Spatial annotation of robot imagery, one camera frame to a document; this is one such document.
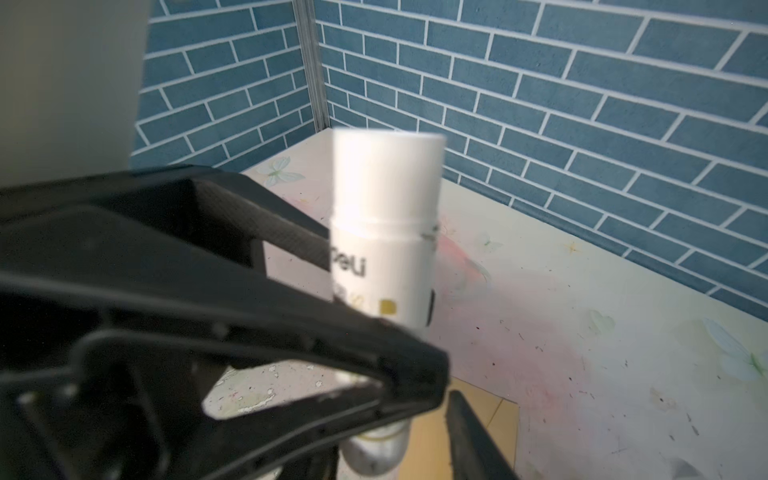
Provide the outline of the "brown paper envelope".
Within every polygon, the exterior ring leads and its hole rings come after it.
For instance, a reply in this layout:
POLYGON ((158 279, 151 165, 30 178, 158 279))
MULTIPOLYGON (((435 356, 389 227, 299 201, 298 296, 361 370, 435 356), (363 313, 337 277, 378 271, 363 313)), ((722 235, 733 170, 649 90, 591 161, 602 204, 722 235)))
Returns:
POLYGON ((518 406, 452 379, 443 405, 412 425, 399 479, 517 479, 518 406))

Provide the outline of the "aluminium left corner post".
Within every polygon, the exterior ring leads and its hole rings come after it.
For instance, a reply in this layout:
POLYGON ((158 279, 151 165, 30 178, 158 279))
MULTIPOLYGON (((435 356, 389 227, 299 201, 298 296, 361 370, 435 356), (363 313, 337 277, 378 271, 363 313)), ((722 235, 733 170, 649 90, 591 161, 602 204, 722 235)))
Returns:
POLYGON ((328 100, 321 61, 320 42, 317 34, 314 2, 293 0, 300 51, 302 55, 313 123, 316 132, 331 127, 328 100))

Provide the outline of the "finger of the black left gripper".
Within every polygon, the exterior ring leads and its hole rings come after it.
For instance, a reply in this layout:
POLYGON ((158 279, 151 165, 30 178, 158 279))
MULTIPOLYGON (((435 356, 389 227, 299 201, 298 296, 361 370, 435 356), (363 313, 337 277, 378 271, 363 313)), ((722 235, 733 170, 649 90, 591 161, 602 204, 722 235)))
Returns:
POLYGON ((5 327, 372 327, 269 278, 266 245, 322 270, 327 228, 247 176, 169 167, 1 192, 5 327))
POLYGON ((5 327, 5 479, 247 479, 439 405, 448 359, 402 329, 5 327), (371 378, 218 420, 228 367, 309 360, 371 378))

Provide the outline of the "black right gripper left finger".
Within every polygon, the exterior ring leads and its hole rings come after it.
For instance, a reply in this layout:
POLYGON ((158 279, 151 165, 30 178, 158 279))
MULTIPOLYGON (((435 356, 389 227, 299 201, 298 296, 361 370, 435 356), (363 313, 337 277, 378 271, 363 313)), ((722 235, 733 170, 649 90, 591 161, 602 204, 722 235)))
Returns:
POLYGON ((338 464, 339 448, 333 446, 284 464, 278 480, 336 480, 338 464))

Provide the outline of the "white glue stick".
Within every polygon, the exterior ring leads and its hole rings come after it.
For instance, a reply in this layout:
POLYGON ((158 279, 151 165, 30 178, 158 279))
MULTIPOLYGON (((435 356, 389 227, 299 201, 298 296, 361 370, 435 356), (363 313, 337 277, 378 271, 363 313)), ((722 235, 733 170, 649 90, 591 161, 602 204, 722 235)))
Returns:
POLYGON ((418 337, 431 318, 445 143, 430 133, 333 132, 333 299, 418 337))

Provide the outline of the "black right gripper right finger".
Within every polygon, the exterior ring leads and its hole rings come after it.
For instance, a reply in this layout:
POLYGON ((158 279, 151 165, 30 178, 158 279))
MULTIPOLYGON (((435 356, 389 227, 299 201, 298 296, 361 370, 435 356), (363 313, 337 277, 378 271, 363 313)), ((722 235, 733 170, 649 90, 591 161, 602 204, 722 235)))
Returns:
POLYGON ((446 424, 455 480, 519 480, 464 395, 448 394, 446 424))

